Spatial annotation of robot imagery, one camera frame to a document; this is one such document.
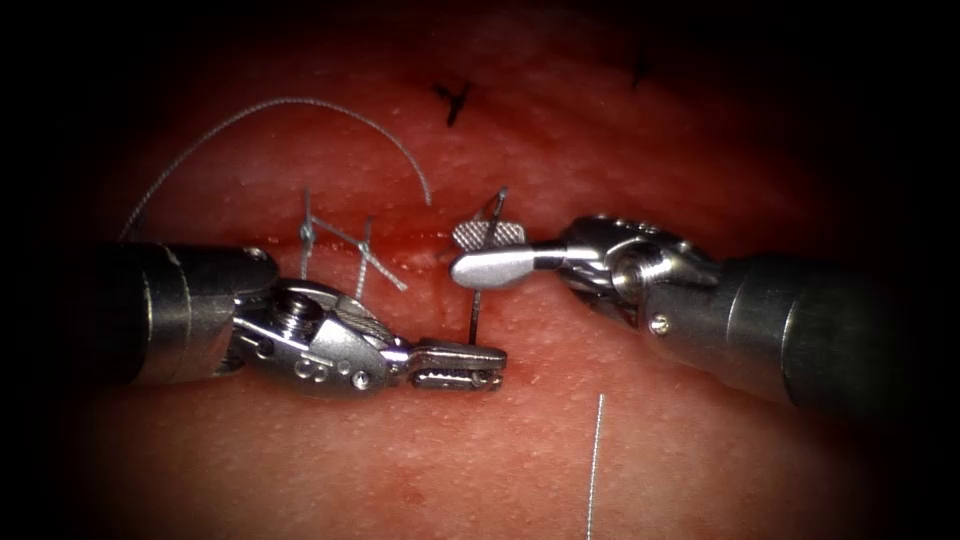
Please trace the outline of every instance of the black ink mark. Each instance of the black ink mark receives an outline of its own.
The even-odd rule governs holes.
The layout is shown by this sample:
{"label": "black ink mark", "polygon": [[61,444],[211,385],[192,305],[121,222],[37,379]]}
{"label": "black ink mark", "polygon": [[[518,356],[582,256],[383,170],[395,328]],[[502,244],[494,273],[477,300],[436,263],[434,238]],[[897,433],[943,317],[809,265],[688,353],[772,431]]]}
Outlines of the black ink mark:
{"label": "black ink mark", "polygon": [[447,88],[441,84],[433,85],[433,91],[436,92],[440,99],[443,101],[450,102],[450,114],[447,115],[447,127],[453,127],[453,124],[457,121],[457,115],[460,114],[460,110],[463,109],[463,105],[467,102],[467,92],[470,90],[470,81],[467,81],[463,85],[463,90],[460,91],[460,95],[455,96],[453,92],[447,90]]}
{"label": "black ink mark", "polygon": [[647,53],[645,47],[640,48],[640,53],[637,55],[637,61],[633,64],[633,82],[630,83],[630,89],[636,90],[637,85],[640,84],[640,79],[647,76],[647,71],[649,71],[650,66],[647,65]]}

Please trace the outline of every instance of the screw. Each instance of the screw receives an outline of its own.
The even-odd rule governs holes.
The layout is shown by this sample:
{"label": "screw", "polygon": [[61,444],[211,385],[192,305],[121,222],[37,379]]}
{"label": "screw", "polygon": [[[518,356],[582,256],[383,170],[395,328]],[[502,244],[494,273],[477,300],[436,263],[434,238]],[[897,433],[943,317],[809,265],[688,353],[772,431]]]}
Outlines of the screw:
{"label": "screw", "polygon": [[357,390],[366,390],[370,387],[370,375],[367,375],[366,371],[354,373],[350,380],[353,382],[353,387]]}
{"label": "screw", "polygon": [[654,335],[663,337],[670,331],[670,321],[667,320],[667,316],[663,313],[656,313],[653,318],[650,319],[649,327]]}
{"label": "screw", "polygon": [[258,261],[267,260],[267,254],[260,248],[243,248],[243,251],[245,251],[250,258]]}
{"label": "screw", "polygon": [[273,341],[264,339],[260,343],[257,343],[257,356],[263,360],[273,356]]}

